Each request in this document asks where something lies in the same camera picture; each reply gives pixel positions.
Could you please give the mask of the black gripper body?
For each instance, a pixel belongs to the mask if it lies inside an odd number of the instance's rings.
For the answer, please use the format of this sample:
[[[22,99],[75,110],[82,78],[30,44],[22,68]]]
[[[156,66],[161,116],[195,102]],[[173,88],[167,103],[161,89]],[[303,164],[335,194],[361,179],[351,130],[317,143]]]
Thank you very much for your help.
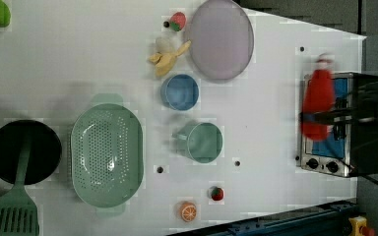
[[[359,122],[378,121],[378,82],[359,87],[355,95],[353,118]]]

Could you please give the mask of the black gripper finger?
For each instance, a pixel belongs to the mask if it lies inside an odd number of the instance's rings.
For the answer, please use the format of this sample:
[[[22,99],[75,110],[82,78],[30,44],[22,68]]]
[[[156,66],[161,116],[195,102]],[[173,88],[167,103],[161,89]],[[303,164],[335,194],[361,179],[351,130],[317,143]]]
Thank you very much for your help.
[[[335,117],[335,118],[316,118],[316,117],[305,117],[304,123],[315,123],[321,125],[336,125],[336,124],[350,124],[353,122],[353,118],[351,116],[347,117]]]
[[[301,117],[342,117],[351,116],[352,109],[335,109],[329,111],[318,111],[318,112],[300,112]]]

